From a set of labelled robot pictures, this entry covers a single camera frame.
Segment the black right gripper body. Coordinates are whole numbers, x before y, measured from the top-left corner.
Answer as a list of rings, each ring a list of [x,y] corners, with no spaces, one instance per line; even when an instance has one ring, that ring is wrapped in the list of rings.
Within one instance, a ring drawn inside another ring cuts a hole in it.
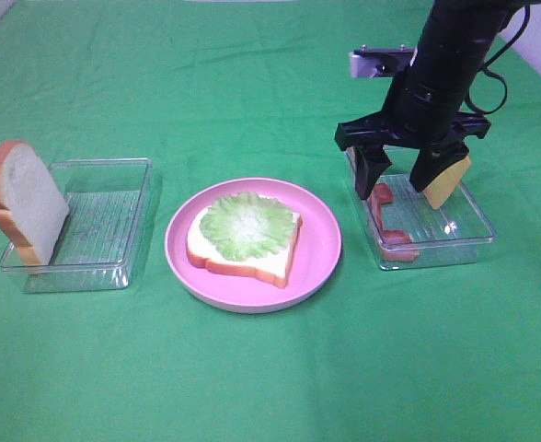
[[[490,121],[460,111],[465,91],[443,90],[423,82],[413,68],[394,75],[380,111],[338,124],[340,150],[357,145],[395,145],[414,149],[443,147],[465,137],[486,136]]]

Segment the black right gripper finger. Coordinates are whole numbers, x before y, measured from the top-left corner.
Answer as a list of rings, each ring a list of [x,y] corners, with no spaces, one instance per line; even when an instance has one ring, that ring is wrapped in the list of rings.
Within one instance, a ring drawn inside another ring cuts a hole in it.
[[[391,166],[391,161],[383,145],[355,145],[353,152],[355,191],[361,200],[366,200],[380,176]]]
[[[463,141],[422,148],[410,172],[409,182],[416,192],[423,192],[441,173],[468,154],[469,149]]]

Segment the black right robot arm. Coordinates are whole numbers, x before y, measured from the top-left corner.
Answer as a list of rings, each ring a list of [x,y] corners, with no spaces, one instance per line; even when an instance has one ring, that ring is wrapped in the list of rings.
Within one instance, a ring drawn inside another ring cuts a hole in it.
[[[415,49],[360,48],[351,53],[353,76],[392,79],[380,111],[338,124],[340,150],[354,152],[355,191],[369,197],[391,161],[388,145],[418,150],[409,181],[437,206],[466,169],[465,139],[482,138],[490,123],[483,111],[462,112],[477,73],[498,33],[522,1],[436,1]]]

